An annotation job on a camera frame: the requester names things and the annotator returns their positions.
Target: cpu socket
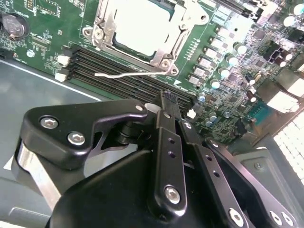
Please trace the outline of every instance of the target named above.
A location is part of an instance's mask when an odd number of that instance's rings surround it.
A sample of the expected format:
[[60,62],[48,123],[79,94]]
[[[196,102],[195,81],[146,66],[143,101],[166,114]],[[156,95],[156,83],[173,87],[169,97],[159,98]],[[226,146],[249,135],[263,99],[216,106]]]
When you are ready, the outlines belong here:
[[175,76],[174,62],[193,27],[208,21],[196,0],[99,0],[93,27],[82,32],[101,51]]

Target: metal lever arm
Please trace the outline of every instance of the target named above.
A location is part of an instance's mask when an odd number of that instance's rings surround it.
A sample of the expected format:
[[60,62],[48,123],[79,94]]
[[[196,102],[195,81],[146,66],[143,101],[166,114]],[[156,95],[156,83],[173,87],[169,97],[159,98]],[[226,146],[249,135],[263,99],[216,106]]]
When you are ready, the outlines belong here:
[[217,226],[253,228],[234,197],[213,152],[201,145],[195,128],[188,122],[179,121],[179,127],[183,136],[184,156],[193,162],[194,168],[205,180],[218,209],[220,219]]
[[162,109],[155,118],[152,178],[148,196],[152,213],[166,222],[180,218],[187,209],[181,137],[175,132],[170,98],[170,94],[163,92],[158,97]]

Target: black ram slot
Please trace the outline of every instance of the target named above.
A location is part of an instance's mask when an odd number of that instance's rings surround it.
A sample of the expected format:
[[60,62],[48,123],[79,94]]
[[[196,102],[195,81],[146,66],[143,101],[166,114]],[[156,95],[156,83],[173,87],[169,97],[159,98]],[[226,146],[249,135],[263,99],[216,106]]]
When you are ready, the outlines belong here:
[[116,79],[96,77],[95,72],[118,75],[135,72],[135,70],[79,46],[73,46],[71,50],[73,54],[70,64],[67,66],[70,78],[75,78],[121,98],[134,98],[143,103],[151,103],[160,90],[169,89],[179,98],[180,110],[184,112],[194,97],[149,76],[126,76]]

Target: motherboard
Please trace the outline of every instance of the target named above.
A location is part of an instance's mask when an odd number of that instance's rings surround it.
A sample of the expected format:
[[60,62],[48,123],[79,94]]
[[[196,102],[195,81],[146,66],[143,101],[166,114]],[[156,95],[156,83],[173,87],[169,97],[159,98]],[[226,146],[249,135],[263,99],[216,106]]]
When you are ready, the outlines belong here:
[[169,89],[223,143],[304,95],[303,2],[0,0],[0,12],[2,55],[111,99]]

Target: black plastic bracket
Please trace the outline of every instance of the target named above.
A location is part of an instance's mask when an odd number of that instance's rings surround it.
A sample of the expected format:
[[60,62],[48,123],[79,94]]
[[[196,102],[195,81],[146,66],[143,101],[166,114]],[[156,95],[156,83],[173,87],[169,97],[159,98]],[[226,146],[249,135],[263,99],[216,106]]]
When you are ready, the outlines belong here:
[[193,162],[195,170],[205,180],[218,212],[219,227],[254,227],[243,214],[231,188],[213,154],[201,145],[196,130],[185,120],[179,121],[183,148],[187,159]]
[[225,174],[229,174],[226,176],[229,185],[241,189],[242,198],[246,199],[247,214],[256,227],[298,227],[289,211],[229,153],[224,145],[212,139],[207,139],[206,145],[217,156]]
[[155,121],[148,206],[156,217],[172,222],[185,214],[187,196],[181,137],[175,132],[174,108],[167,95],[161,92],[159,97],[162,109]]
[[[147,114],[144,105],[132,99],[33,108],[24,116],[20,137],[30,151],[62,169],[76,169],[84,165],[93,149],[95,133],[107,135],[115,124],[142,122]],[[44,117],[52,117],[58,126],[43,127],[40,121]],[[70,143],[67,136],[71,132],[81,133],[85,142]]]

